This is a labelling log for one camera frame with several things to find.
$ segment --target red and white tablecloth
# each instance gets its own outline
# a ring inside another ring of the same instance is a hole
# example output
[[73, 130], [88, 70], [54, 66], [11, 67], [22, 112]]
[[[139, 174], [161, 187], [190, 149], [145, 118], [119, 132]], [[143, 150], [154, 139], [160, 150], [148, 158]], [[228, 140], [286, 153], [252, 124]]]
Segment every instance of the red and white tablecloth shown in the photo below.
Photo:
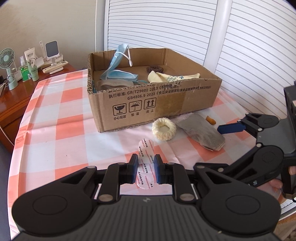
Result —
[[[180, 128], [170, 141], [157, 140], [152, 124], [136, 128], [99, 133], [87, 96], [87, 70], [63, 74], [40, 81], [26, 109], [15, 140], [8, 181], [8, 214], [11, 237], [18, 229], [11, 216], [13, 202], [34, 188], [61, 178], [89, 165], [106, 169], [117, 162], [128, 162], [138, 153], [143, 138], [154, 142], [155, 154], [164, 162], [176, 162], [192, 169], [196, 162], [231, 164], [255, 145], [255, 138], [240, 132], [225, 135], [226, 144], [219, 152], [209, 151], [193, 141]], [[198, 111], [209, 115], [218, 125], [243, 118], [245, 110], [222, 90], [212, 108]], [[278, 195], [269, 186], [265, 191]], [[123, 185], [122, 194], [168, 194], [168, 186], [149, 190], [136, 184]]]

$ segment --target umbrella icon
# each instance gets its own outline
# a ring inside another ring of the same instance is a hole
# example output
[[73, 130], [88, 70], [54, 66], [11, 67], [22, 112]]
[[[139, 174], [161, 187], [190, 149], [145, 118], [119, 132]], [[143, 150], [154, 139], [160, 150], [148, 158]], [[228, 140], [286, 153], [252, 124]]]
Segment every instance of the umbrella icon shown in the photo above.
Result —
[[134, 107], [134, 111], [135, 111], [137, 106], [140, 106], [140, 102], [134, 103], [131, 107]]
[[121, 114], [122, 112], [120, 112], [120, 111], [121, 111], [124, 107], [125, 107], [125, 105], [120, 105], [120, 106], [115, 106], [114, 109], [119, 111], [118, 114]]

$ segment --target hand sanitizer bottle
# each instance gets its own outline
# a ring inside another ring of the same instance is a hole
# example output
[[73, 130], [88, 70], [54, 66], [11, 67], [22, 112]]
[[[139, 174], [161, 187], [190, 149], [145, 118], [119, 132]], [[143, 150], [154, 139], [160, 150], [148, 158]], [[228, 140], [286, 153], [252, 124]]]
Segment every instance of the hand sanitizer bottle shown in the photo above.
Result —
[[31, 75], [29, 73], [28, 64], [24, 60], [24, 56], [20, 56], [20, 71], [22, 74], [22, 81], [25, 82], [31, 79]]

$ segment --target handheld fan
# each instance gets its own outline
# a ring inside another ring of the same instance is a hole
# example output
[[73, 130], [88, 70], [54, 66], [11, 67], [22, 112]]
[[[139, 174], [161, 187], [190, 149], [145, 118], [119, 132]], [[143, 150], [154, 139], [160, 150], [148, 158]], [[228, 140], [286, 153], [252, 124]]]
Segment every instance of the handheld fan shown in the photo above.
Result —
[[11, 48], [6, 48], [0, 52], [0, 68], [6, 69], [9, 90], [14, 89], [18, 85], [17, 81], [15, 81], [17, 70], [15, 69], [16, 71], [13, 72], [14, 68], [11, 68], [14, 60], [15, 52]]

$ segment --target fan grille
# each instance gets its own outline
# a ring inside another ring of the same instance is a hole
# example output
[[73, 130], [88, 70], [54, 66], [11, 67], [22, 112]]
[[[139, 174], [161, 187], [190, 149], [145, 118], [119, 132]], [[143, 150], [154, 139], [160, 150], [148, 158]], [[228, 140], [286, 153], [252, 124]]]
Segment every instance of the fan grille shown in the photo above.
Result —
[[0, 68], [9, 68], [15, 60], [15, 52], [11, 48], [6, 48], [0, 53]]

